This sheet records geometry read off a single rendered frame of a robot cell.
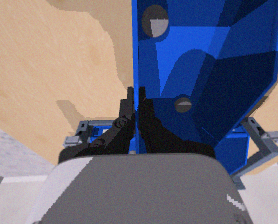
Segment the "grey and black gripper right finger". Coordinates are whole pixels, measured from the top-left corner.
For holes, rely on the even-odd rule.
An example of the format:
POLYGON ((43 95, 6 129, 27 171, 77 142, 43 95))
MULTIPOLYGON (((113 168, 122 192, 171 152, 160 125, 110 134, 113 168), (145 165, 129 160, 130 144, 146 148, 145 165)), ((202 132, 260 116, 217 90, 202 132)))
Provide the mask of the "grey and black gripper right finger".
POLYGON ((163 127, 155 117, 152 99, 146 99, 145 86, 139 88, 139 134, 145 141, 148 153, 196 153, 216 159, 212 146, 205 143, 182 140, 163 127))

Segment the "blue bin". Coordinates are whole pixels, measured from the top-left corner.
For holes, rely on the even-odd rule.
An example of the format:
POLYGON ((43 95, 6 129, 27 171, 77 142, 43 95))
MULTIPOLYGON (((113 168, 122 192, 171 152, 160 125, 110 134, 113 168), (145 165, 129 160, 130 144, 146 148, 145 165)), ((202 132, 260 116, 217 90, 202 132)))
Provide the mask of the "blue bin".
MULTIPOLYGON (((90 139, 90 143, 95 140, 97 137, 99 137, 101 134, 103 134, 104 132, 106 132, 108 129, 110 129, 112 126, 94 126, 93 127, 93 131, 92 131, 92 135, 91 135, 91 139, 90 139)), ((129 152, 135 150, 136 151, 136 138, 135 138, 135 134, 133 139, 130 140, 130 146, 129 146, 129 152)), ((128 154, 129 154, 128 152, 128 154)))
POLYGON ((247 164, 249 140, 249 133, 239 123, 215 150, 217 161, 223 165, 229 175, 247 164))
POLYGON ((140 86, 163 127, 215 150, 277 81, 278 0, 132 0, 132 41, 136 154, 140 86), (169 18, 156 38, 142 28, 151 5, 169 18))

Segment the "dark grey shelf rack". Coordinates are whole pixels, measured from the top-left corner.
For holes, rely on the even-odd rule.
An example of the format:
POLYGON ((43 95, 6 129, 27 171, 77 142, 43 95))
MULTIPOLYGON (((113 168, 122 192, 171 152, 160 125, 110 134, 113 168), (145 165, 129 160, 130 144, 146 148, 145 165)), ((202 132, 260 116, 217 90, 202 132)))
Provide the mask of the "dark grey shelf rack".
MULTIPOLYGON (((70 147, 70 145, 75 146, 87 142, 90 143, 94 126, 112 126, 113 121, 114 120, 80 121, 75 136, 66 136, 62 145, 64 148, 67 148, 70 147)), ((237 190, 246 190, 240 177, 278 156, 278 146, 275 144, 278 144, 278 131, 265 132, 253 117, 244 117, 240 124, 246 129, 250 138, 259 149, 258 152, 247 159, 247 164, 244 167, 230 175, 237 190)))

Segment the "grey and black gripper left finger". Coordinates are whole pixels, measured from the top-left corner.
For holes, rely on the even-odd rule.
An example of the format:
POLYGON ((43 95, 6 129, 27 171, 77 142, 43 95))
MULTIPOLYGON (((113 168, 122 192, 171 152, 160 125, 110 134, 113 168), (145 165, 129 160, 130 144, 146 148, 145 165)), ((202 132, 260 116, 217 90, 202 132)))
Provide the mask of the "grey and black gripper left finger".
POLYGON ((92 143, 64 148, 59 154, 58 164, 79 156, 128 154, 130 140, 134 134, 136 134, 134 88, 127 87, 127 99, 120 100, 119 118, 113 121, 112 127, 92 143))

